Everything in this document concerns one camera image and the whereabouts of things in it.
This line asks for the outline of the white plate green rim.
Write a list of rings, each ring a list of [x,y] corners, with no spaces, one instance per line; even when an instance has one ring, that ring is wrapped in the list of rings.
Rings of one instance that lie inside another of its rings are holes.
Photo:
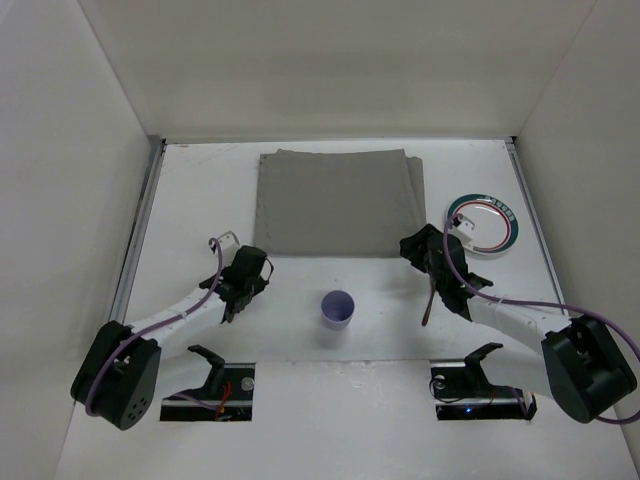
[[[448,207],[445,219],[463,214],[475,223],[475,244],[470,253],[499,256],[510,250],[520,228],[514,211],[503,201],[487,194],[466,194]]]

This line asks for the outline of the grey cloth placemat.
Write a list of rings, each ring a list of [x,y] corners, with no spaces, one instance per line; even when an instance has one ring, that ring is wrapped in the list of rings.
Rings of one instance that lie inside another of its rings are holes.
[[[425,223],[423,161],[402,149],[259,157],[254,244],[270,255],[393,258]]]

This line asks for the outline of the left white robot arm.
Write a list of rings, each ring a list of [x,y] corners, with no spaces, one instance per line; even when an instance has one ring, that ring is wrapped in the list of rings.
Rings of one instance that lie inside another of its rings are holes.
[[[210,248],[216,270],[184,300],[132,324],[112,320],[99,329],[70,388],[87,415],[126,431],[154,400],[177,398],[216,421],[232,418],[226,405],[240,388],[227,378],[224,358],[201,341],[266,289],[274,267],[254,246],[223,248],[211,239]]]

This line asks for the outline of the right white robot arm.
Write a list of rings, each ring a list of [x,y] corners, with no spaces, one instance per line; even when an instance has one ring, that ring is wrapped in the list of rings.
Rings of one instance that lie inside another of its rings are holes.
[[[638,382],[618,347],[620,336],[633,352],[638,345],[612,321],[580,307],[516,300],[491,293],[492,282],[468,268],[465,244],[475,225],[454,214],[442,229],[425,225],[402,239],[399,254],[427,274],[444,306],[465,320],[490,327],[532,351],[494,376],[551,399],[573,420],[589,423],[633,393]]]

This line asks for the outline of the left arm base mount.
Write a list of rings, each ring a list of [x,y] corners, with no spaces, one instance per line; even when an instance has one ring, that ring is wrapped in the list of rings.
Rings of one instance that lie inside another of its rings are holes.
[[[229,363],[199,345],[161,364],[155,398],[159,420],[173,423],[249,422],[256,365]]]

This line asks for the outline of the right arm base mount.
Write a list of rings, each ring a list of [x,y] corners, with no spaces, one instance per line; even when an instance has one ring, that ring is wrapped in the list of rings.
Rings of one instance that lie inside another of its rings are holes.
[[[431,363],[428,390],[435,401],[439,421],[522,420],[537,413],[533,394],[506,385],[491,384],[481,362],[503,347],[491,342],[463,359]]]

